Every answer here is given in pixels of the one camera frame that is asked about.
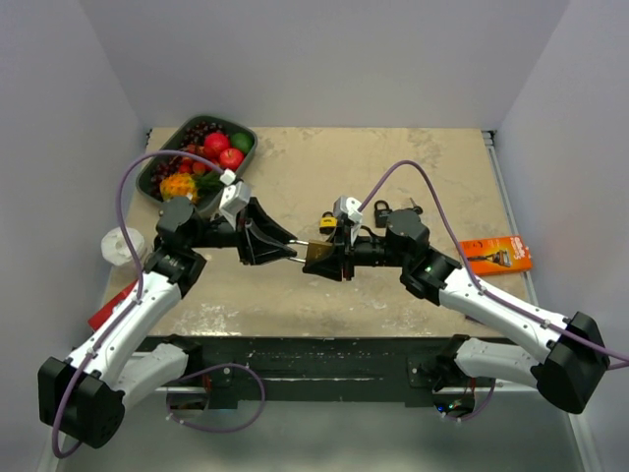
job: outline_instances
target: yellow padlock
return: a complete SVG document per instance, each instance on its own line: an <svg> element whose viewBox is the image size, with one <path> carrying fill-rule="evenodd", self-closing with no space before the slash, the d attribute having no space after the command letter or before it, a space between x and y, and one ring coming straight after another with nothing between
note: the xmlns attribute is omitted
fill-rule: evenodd
<svg viewBox="0 0 629 472"><path fill-rule="evenodd" d="M331 211L326 211L321 216L321 221L318 224L318 232L321 234L332 234L336 228L336 218Z"/></svg>

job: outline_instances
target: white round object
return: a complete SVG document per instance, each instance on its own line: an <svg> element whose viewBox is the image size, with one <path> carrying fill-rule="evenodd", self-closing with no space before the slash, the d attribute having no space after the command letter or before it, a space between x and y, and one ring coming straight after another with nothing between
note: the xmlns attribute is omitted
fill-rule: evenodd
<svg viewBox="0 0 629 472"><path fill-rule="evenodd" d="M142 259L146 253L144 237L137 229L127 228L127 231L129 231L129 237L131 238L136 252L140 256L140 259ZM122 236L120 228L114 228L105 234L105 237L102 238L100 242L100 251L102 252L102 257L116 267L133 265L131 251L129 251L127 247L127 243Z"/></svg>

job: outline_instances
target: orange box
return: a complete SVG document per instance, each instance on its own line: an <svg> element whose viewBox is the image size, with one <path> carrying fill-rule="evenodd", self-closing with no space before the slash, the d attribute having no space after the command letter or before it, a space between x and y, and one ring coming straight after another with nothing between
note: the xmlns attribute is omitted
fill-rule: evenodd
<svg viewBox="0 0 629 472"><path fill-rule="evenodd" d="M461 246L477 275L520 272L533 267L529 248L519 235L462 241Z"/></svg>

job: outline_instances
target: wooden tabletop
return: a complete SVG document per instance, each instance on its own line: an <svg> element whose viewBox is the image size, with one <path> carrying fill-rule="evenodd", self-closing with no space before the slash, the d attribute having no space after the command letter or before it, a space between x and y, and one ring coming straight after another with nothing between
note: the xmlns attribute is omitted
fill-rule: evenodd
<svg viewBox="0 0 629 472"><path fill-rule="evenodd" d="M148 150L176 131L153 130ZM400 159L417 160L429 174L460 240L509 234L494 176L479 130L255 128L256 159L244 179L262 207L302 240L321 239L318 221L336 199L362 200L382 173ZM457 257L420 174L405 166L378 197L394 208L410 198L424 208L422 221L438 250ZM127 222L151 242L158 207L137 192ZM373 227L372 206L365 224ZM496 335L463 315L417 300L399 282L399 268L357 267L350 282L332 282L301 272L288 261L245 266L233 249L199 250L207 265L188 296L151 334L244 336L450 336ZM106 299L132 281L112 271ZM520 274L488 281L525 297Z"/></svg>

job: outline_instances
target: pineapple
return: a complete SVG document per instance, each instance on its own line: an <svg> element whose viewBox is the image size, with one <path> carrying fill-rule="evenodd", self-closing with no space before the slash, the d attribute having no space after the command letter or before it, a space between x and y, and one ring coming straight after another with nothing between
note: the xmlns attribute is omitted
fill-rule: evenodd
<svg viewBox="0 0 629 472"><path fill-rule="evenodd" d="M193 204L199 200L197 183L190 174L172 174L159 184L159 192L164 202L173 197L188 197Z"/></svg>

